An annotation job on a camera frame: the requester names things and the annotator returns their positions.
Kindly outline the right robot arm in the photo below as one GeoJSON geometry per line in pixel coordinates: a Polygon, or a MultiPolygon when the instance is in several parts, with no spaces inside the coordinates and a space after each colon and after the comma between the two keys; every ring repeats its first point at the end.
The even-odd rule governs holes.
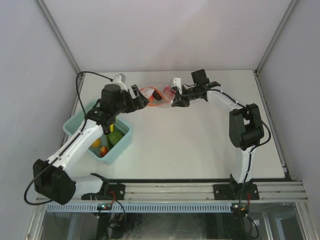
{"type": "Polygon", "coordinates": [[[229,187],[230,195],[237,200],[248,193],[245,183],[252,179],[251,166],[256,148],[264,137],[264,122],[259,107],[244,104],[223,91],[221,84],[210,81],[204,69],[191,73],[193,84],[186,85],[178,77],[171,79],[170,91],[174,94],[172,107],[189,107],[190,102],[203,99],[228,112],[228,135],[236,148],[235,167],[230,179],[235,182],[229,187]]]}

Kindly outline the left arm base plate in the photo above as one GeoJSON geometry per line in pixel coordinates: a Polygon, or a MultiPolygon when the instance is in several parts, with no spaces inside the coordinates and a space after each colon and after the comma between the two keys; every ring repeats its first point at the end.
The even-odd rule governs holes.
{"type": "Polygon", "coordinates": [[[115,200],[124,200],[125,198],[126,186],[121,183],[111,184],[107,183],[101,188],[100,193],[102,196],[106,196],[115,200]]]}

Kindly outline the fake green vegetable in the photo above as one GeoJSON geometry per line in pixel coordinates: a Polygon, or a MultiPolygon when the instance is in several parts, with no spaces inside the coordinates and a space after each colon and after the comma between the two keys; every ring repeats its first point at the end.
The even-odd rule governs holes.
{"type": "Polygon", "coordinates": [[[114,147],[123,137],[124,135],[120,131],[114,130],[106,136],[106,139],[108,143],[114,147]]]}

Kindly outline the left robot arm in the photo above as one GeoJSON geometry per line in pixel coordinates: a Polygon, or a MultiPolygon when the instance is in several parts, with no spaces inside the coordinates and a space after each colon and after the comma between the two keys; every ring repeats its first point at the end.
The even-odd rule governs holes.
{"type": "Polygon", "coordinates": [[[141,110],[148,103],[149,100],[136,85],[132,85],[131,89],[120,83],[105,85],[101,97],[84,115],[70,139],[46,160],[38,159],[33,164],[33,180],[29,185],[37,193],[61,205],[74,196],[85,194],[93,194],[98,200],[106,199],[110,188],[105,177],[92,173],[71,178],[70,174],[90,146],[110,132],[110,126],[116,122],[118,115],[141,110]]]}

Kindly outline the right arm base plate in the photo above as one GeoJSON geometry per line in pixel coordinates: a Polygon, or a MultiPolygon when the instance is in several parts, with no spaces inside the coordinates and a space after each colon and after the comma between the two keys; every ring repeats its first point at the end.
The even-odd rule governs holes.
{"type": "Polygon", "coordinates": [[[230,184],[214,184],[213,194],[215,200],[259,200],[260,195],[256,184],[245,185],[239,184],[231,187],[230,184]]]}

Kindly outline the clear zip top bag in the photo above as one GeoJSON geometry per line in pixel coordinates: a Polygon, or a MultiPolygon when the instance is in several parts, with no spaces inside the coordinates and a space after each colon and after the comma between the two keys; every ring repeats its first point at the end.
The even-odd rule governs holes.
{"type": "Polygon", "coordinates": [[[171,91],[169,84],[159,83],[141,87],[140,92],[149,100],[148,107],[168,108],[175,98],[175,91],[171,91]]]}

